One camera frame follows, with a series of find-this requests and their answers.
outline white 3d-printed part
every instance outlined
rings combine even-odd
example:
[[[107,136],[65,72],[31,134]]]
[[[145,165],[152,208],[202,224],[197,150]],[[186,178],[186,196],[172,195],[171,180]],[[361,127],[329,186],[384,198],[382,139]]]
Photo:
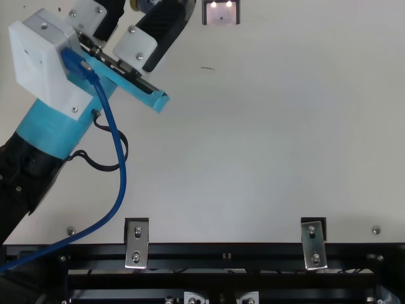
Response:
[[[65,22],[69,23],[77,32],[84,33],[96,42],[94,33],[107,16],[107,10],[94,0],[78,0],[66,17]]]
[[[21,22],[9,27],[9,35],[17,82],[51,108],[78,120],[93,97],[67,79],[55,46]]]
[[[145,75],[146,72],[142,68],[157,46],[158,42],[155,38],[134,27],[133,32],[125,31],[113,52],[119,59]]]

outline metal clamp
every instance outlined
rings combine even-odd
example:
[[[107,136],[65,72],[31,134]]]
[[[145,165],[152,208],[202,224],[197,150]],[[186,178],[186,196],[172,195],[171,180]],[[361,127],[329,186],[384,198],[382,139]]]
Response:
[[[149,246],[149,222],[129,220],[127,222],[127,251],[125,268],[146,269]]]
[[[316,270],[328,268],[322,223],[302,223],[301,237],[306,269]]]

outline metal bracket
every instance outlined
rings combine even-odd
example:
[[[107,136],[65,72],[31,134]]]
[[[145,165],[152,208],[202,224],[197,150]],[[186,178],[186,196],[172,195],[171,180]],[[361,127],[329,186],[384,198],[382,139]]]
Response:
[[[198,293],[184,291],[184,304],[209,304],[209,300]]]
[[[259,291],[243,294],[239,298],[239,304],[259,304]]]
[[[322,223],[302,223],[301,238],[306,269],[316,270],[328,268]]]
[[[125,268],[146,269],[149,222],[147,220],[128,220],[126,227],[127,251],[125,254]]]

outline black cable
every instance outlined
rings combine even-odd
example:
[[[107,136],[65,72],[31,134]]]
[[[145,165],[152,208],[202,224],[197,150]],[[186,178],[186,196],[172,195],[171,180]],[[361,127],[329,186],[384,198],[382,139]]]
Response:
[[[106,132],[110,132],[111,133],[111,129],[108,126],[104,126],[104,125],[99,125],[97,123],[97,119],[100,117],[100,112],[96,111],[96,110],[92,110],[91,113],[93,114],[94,118],[93,118],[93,123],[94,125]],[[122,140],[122,142],[124,143],[125,146],[125,161],[128,159],[128,139],[125,137],[124,133],[121,131],[118,131],[119,135],[120,135],[120,139]],[[90,156],[87,154],[86,151],[84,150],[77,150],[76,152],[74,152],[74,154],[72,154],[71,156],[69,156],[66,161],[70,162],[71,160],[73,160],[75,157],[81,157],[83,158],[90,166],[92,166],[93,168],[95,168],[98,171],[102,171],[102,172],[113,172],[115,170],[118,170],[120,168],[120,165],[113,165],[113,166],[104,166],[104,165],[100,165],[99,163],[96,163],[94,160],[92,160],[90,158]]]

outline black metal frame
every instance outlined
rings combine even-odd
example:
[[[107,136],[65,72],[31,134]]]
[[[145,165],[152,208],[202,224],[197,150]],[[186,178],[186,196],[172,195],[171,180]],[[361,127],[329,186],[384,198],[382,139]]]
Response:
[[[14,260],[39,248],[4,246],[3,259]],[[372,273],[307,272],[302,244],[284,243],[149,244],[149,269],[245,269],[243,274],[69,274],[68,270],[125,269],[125,244],[74,244],[0,276],[0,293],[15,286],[18,295],[21,288],[35,291],[35,296],[46,293],[55,303],[162,304],[170,296],[181,299],[187,290],[206,293],[216,304],[219,294],[231,303],[234,291],[243,290],[259,291],[261,303],[364,303],[367,297],[381,299],[384,286],[405,301],[404,245],[327,243],[325,249],[329,269],[370,269]]]

